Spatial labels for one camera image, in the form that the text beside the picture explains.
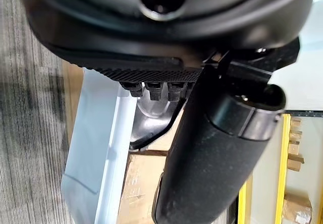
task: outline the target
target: black rubber grip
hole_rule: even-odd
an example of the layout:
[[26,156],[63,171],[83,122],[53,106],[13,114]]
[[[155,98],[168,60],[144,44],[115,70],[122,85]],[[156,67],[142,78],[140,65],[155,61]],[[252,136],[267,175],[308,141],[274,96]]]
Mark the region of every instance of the black rubber grip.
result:
[[[214,221],[237,197],[268,143],[219,130],[206,114],[208,93],[217,93],[216,87],[199,80],[185,107],[153,213],[157,224]],[[225,117],[225,107],[221,110]],[[233,121],[241,118],[237,112]]]

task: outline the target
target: screw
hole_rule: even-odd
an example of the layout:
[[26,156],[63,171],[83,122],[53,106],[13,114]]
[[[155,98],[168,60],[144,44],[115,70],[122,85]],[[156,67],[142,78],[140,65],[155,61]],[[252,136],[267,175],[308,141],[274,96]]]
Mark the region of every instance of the screw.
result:
[[258,53],[265,52],[265,51],[266,51],[266,48],[259,48],[256,50],[256,52]]
[[245,96],[245,95],[242,95],[242,96],[241,96],[241,98],[242,98],[244,101],[248,101],[248,98],[247,98],[247,96]]

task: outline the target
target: white plastic panel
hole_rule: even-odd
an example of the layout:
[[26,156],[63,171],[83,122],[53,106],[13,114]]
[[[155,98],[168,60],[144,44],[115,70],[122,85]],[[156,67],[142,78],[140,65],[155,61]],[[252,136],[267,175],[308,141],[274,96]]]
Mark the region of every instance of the white plastic panel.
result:
[[76,224],[114,224],[137,99],[118,82],[84,70],[61,190]]

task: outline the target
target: yellow shelf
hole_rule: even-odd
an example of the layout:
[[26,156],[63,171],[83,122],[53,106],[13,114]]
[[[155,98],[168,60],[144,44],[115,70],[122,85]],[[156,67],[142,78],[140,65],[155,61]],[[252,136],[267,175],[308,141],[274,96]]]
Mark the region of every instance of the yellow shelf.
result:
[[250,224],[252,199],[252,175],[239,191],[238,224]]
[[283,210],[283,204],[284,204],[286,173],[287,173],[288,142],[289,142],[289,132],[291,128],[290,114],[284,114],[283,119],[284,119],[284,123],[283,123],[283,136],[282,136],[282,150],[281,150],[281,160],[280,160],[280,168],[279,168],[275,224],[282,223],[282,210]]

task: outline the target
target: gray carpet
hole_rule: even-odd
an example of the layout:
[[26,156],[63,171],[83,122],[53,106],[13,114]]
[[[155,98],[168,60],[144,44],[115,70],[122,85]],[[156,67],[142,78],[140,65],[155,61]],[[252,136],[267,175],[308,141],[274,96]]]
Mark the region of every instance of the gray carpet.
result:
[[68,154],[61,60],[1,0],[0,223],[73,223],[60,193]]

